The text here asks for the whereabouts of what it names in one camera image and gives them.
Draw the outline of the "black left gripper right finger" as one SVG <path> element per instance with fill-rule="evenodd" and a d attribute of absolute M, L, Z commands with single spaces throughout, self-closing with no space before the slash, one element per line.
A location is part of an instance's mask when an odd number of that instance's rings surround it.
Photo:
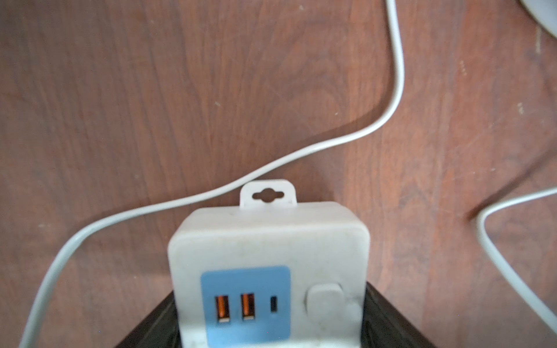
<path fill-rule="evenodd" d="M 368 282 L 361 347 L 434 348 L 435 345 Z"/>

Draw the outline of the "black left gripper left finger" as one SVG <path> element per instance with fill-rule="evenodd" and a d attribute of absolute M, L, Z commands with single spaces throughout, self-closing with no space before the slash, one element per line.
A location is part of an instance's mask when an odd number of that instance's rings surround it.
<path fill-rule="evenodd" d="M 171 292 L 116 347 L 181 347 L 174 293 Z"/>

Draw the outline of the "white multicolour power strip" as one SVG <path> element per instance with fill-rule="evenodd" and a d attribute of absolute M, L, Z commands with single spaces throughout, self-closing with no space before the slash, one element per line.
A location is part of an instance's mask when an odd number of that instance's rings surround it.
<path fill-rule="evenodd" d="M 286 180 L 195 210 L 168 245 L 184 347 L 359 347 L 370 233 Z"/>

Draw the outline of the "white desk fan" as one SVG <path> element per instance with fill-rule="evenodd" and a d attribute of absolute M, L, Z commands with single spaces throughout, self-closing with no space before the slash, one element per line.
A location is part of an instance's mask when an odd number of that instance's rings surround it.
<path fill-rule="evenodd" d="M 554 38 L 556 37 L 557 1 L 556 0 L 521 0 L 532 18 Z"/>

